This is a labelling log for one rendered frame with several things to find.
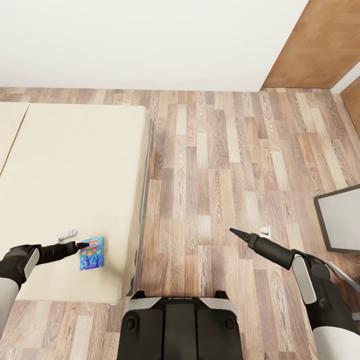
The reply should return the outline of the board game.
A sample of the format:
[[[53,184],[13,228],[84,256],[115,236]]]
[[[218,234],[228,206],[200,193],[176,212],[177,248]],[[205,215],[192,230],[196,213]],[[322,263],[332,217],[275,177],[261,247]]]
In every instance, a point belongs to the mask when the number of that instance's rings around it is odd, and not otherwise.
[[[104,266],[104,236],[84,239],[81,243],[88,243],[89,246],[80,250],[79,270]]]

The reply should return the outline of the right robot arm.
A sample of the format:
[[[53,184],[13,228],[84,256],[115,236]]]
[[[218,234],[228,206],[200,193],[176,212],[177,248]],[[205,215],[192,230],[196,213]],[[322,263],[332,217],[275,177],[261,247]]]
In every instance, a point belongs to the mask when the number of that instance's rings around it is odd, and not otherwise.
[[[261,234],[231,228],[259,255],[292,267],[311,325],[318,360],[360,360],[360,332],[349,305],[342,299],[325,262],[297,249],[289,250],[272,241],[270,226]]]

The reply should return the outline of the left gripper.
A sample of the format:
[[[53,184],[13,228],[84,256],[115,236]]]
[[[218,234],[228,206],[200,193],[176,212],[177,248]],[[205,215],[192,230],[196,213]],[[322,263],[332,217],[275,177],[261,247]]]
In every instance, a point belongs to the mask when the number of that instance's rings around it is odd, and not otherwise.
[[[89,246],[89,243],[79,242],[76,244],[75,241],[67,242],[66,244],[54,244],[51,245],[53,250],[53,256],[50,263],[62,260],[66,257],[75,255],[79,250]]]

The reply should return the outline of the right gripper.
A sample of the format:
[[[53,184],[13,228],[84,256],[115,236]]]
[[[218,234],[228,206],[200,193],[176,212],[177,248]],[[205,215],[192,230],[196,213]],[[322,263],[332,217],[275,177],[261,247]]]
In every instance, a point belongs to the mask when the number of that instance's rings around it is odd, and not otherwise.
[[[253,249],[259,255],[269,259],[270,261],[275,263],[275,257],[278,249],[281,246],[265,237],[261,237],[256,233],[247,233],[238,229],[231,228],[231,232],[242,238],[244,241],[248,243],[248,247]]]

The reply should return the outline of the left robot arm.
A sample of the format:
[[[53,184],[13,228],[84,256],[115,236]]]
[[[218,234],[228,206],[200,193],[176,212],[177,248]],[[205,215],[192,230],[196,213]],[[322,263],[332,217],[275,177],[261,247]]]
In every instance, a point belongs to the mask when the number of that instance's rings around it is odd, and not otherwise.
[[[78,235],[75,229],[68,229],[53,236],[51,246],[23,244],[14,246],[0,261],[0,341],[7,325],[15,299],[36,264],[56,262],[75,255],[89,243],[64,240]]]

